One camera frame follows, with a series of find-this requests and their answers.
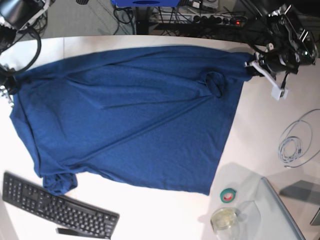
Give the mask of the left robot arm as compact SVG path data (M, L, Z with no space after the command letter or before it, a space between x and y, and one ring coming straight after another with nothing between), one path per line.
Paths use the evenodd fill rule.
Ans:
M249 0L255 10L242 28L245 42L255 51L260 67L271 76L297 74L300 66L314 65L316 40L298 17L297 0Z

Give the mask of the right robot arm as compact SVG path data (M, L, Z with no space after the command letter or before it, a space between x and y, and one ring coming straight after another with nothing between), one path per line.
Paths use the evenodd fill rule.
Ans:
M20 70L0 65L0 93L14 95L18 91L16 75L28 70L38 59L41 49L41 33L44 27L37 25L48 20L48 9L52 0L2 0L0 2L0 52L4 53L23 37L29 35L36 40L36 51L31 61Z

